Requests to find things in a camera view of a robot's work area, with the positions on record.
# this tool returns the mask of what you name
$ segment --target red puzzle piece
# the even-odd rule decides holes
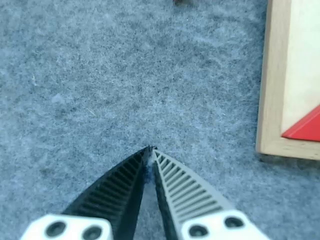
[[[320,105],[290,127],[282,137],[320,142]]]

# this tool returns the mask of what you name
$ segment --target ribbed gripper pad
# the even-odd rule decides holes
[[[106,172],[62,214],[107,219],[115,240],[132,240],[150,149],[146,147],[136,152]]]
[[[152,160],[168,240],[182,239],[182,224],[190,219],[234,208],[208,182],[176,159],[154,149]]]

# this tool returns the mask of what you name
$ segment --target screw hole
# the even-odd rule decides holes
[[[101,235],[101,228],[99,226],[91,226],[84,231],[82,237],[84,240],[96,240]]]
[[[48,226],[45,233],[48,237],[54,238],[62,234],[65,228],[66,228],[66,224],[64,222],[56,221],[52,223],[50,226]]]
[[[191,237],[203,237],[208,234],[208,230],[205,226],[194,225],[189,229]]]
[[[225,221],[224,224],[228,227],[228,228],[239,228],[242,227],[244,225],[244,222],[236,217],[228,217]]]

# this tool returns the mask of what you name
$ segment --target wooden tray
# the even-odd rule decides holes
[[[320,142],[282,137],[319,105],[320,0],[269,0],[257,151],[320,160]]]

